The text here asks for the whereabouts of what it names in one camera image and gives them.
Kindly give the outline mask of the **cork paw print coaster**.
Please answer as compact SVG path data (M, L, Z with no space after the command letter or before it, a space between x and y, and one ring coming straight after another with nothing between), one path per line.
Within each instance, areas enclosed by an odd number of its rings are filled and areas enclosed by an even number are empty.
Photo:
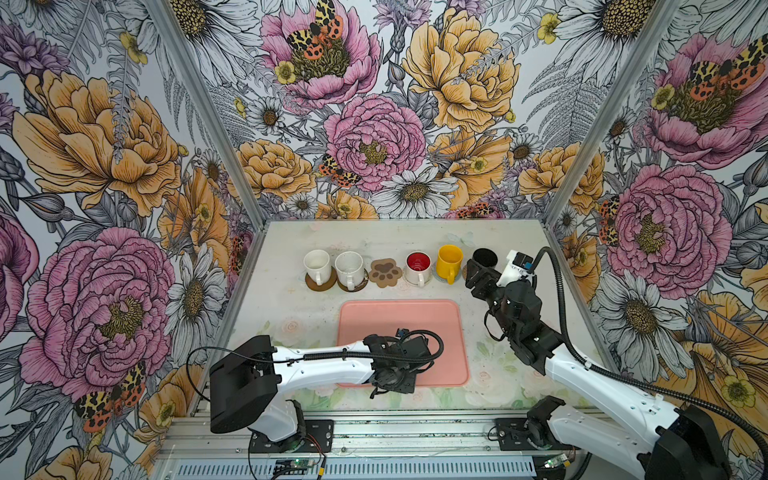
M371 263L368 278L379 288L395 287L403 276L403 270L393 258L374 260Z

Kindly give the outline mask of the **black mug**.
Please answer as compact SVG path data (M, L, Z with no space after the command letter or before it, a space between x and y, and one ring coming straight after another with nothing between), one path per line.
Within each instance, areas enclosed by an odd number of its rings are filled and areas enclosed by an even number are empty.
M498 264L498 256L488 248L478 248L472 254L472 259L479 265L494 269Z

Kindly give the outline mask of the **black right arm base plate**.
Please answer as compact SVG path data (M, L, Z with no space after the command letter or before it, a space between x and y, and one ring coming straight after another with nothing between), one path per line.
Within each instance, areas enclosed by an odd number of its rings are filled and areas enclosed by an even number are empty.
M577 450L577 447L556 440L544 422L522 417L496 418L486 433L486 438L496 442L501 451Z

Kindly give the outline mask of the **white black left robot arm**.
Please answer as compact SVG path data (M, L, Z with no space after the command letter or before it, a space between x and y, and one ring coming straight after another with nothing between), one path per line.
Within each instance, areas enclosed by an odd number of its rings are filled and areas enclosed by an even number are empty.
M209 371L210 431L249 430L266 448L293 452L310 441L304 412L291 395L330 385L369 386L371 398L412 394L417 377L431 369L444 342L429 330L371 334L336 347L294 349L254 336Z

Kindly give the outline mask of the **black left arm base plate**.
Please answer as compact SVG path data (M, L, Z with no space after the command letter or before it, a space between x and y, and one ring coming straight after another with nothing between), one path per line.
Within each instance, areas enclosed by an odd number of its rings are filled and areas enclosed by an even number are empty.
M256 433L249 442L251 454L329 453L332 449L335 422L330 419L310 419L304 423L305 431L278 442Z

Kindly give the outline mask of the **white mug red inside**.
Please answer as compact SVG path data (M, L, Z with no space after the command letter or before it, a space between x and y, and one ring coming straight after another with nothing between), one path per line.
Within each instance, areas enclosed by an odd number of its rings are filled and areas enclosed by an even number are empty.
M415 251L406 257L404 278L412 285L423 288L431 278L431 258L424 252Z

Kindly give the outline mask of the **round dark wooden coaster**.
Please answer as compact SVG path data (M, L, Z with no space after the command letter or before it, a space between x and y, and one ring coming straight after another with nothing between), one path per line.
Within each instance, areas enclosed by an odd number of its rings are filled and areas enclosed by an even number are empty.
M334 268L331 269L331 275L330 275L329 279L325 283L320 284L320 285L318 285L315 282L315 280L310 276L309 273L305 274L305 284L306 284L306 286L310 290L315 291L315 292L324 292L324 291L330 290L334 285L337 284L337 281L338 281L338 276L337 276L336 270Z

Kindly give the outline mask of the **yellow mug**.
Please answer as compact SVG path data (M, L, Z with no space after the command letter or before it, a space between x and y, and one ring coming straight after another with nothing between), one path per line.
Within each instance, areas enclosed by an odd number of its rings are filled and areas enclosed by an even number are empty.
M439 248L435 266L436 275L452 285L457 280L463 262L463 251L455 245L443 245Z

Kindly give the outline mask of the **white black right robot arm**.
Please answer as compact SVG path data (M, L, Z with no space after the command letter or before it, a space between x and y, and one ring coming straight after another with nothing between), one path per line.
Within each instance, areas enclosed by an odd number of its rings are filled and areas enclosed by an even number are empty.
M546 396L526 414L520 431L499 430L539 450L559 445L581 449L637 479L728 479L728 455L704 409L681 409L669 395L598 372L561 332L541 318L534 259L513 251L502 272L471 259L465 285L484 301L485 316L499 328L495 341L509 345L517 359L558 382L606 414L585 416L560 398Z

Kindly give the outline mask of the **scratched round wooden coaster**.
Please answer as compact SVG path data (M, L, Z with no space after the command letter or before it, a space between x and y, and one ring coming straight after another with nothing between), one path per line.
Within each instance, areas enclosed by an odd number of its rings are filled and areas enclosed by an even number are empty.
M348 293L359 292L359 291L363 290L368 285L368 283L369 283L369 277L368 277L367 270L364 270L364 272L363 272L363 280L358 285L356 285L354 288L352 288L352 289L348 288L344 284L344 282L341 281L341 279L337 280L337 285L341 288L341 290L343 290L344 292L348 292Z

